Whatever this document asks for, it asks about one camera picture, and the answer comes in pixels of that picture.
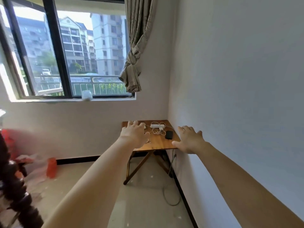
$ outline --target dark wooden post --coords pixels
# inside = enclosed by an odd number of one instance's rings
[[[0,133],[0,180],[2,181],[3,194],[11,200],[11,208],[18,212],[18,220],[24,228],[40,228],[43,220],[38,210],[31,206],[32,197],[26,191],[24,181],[15,176],[18,166],[10,161],[4,138]]]

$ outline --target beige curtain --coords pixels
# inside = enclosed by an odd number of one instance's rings
[[[141,91],[138,60],[151,34],[157,0],[125,0],[125,4],[130,52],[119,79],[125,83],[128,92],[134,93]]]

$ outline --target forearm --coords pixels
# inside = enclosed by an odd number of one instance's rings
[[[75,184],[43,227],[107,227],[133,149],[120,137]]]
[[[204,143],[196,152],[242,227],[304,227],[304,222],[244,169]]]

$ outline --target right arm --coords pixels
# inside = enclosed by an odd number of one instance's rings
[[[181,142],[172,144],[200,158],[243,228],[304,228],[304,222],[244,169],[204,141],[202,132],[178,127]]]

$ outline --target wooden table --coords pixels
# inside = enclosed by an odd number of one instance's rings
[[[141,148],[135,149],[132,152],[130,159],[128,161],[127,177],[126,177],[126,180],[123,182],[124,185],[126,185],[128,183],[128,181],[136,174],[136,172],[141,168],[141,166],[148,160],[148,158],[150,156],[154,157],[156,159],[157,163],[164,169],[164,171],[167,174],[169,174],[169,169],[164,166],[162,161],[160,161],[158,159],[158,157],[154,154],[154,152],[157,150],[163,150],[163,149],[176,149],[177,147],[172,145],[172,141],[180,141],[179,136],[174,131],[174,129],[172,128],[172,126],[168,120],[138,121],[138,124],[140,124],[142,122],[144,122],[144,123],[146,123],[146,125],[148,125],[148,126],[146,126],[145,132],[150,132],[150,139],[149,139],[149,142],[144,144]],[[149,127],[152,122],[158,122],[158,123],[164,122],[166,124],[164,131],[172,130],[173,138],[171,140],[169,140],[169,139],[165,139],[164,135],[153,134],[151,132],[152,129]],[[128,122],[122,123],[122,127],[127,127],[127,125],[128,125]],[[135,168],[135,170],[129,175],[130,161],[131,161],[132,157],[135,155],[135,153],[144,152],[144,151],[148,152],[147,155],[143,158],[143,160],[139,163],[139,165]]]

